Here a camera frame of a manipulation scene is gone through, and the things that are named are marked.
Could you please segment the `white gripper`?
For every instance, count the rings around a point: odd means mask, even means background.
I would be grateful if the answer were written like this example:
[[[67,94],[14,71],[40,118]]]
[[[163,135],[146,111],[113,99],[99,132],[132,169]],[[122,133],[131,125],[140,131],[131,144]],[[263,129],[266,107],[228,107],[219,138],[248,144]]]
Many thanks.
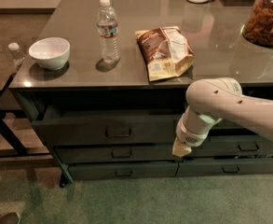
[[[176,127],[176,138],[172,154],[184,157],[192,152],[191,147],[198,147],[207,138],[209,126],[202,119],[180,118]]]

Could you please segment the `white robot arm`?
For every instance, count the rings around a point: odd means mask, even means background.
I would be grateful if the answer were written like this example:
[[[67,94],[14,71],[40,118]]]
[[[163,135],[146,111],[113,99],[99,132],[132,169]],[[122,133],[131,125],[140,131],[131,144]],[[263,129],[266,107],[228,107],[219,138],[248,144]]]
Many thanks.
[[[185,98],[187,109],[176,126],[173,155],[183,157],[189,154],[223,119],[273,142],[273,100],[244,95],[234,78],[197,80],[189,85]]]

